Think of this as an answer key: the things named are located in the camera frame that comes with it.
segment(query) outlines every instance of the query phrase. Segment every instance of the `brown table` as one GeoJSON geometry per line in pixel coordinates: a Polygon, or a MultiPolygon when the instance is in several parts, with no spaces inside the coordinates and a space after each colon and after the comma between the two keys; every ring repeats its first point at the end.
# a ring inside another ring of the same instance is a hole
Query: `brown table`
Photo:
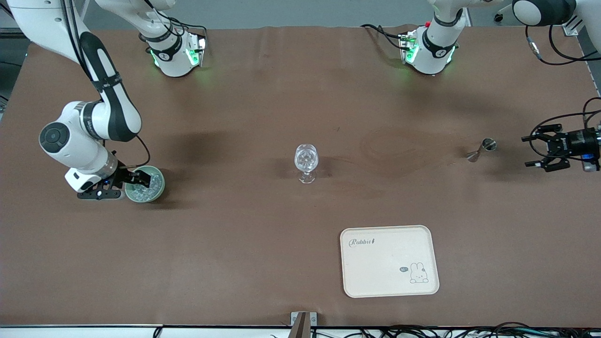
{"type": "MultiPolygon", "coordinates": [[[[2,323],[278,324],[312,310],[326,325],[601,325],[601,176],[525,168],[537,157],[520,141],[596,95],[585,64],[541,64],[522,28],[465,29],[435,77],[359,28],[209,33],[206,68],[174,79],[133,31],[98,32],[166,174],[150,205],[76,198],[37,137],[97,94],[79,66],[30,48],[0,124],[2,323]],[[498,151],[469,163],[484,137],[498,151]],[[296,180],[300,143],[321,156],[311,185],[296,180]],[[438,293],[347,297],[340,232],[409,224],[432,231],[438,293]]],[[[546,29],[532,36],[557,61],[546,29]]]]}

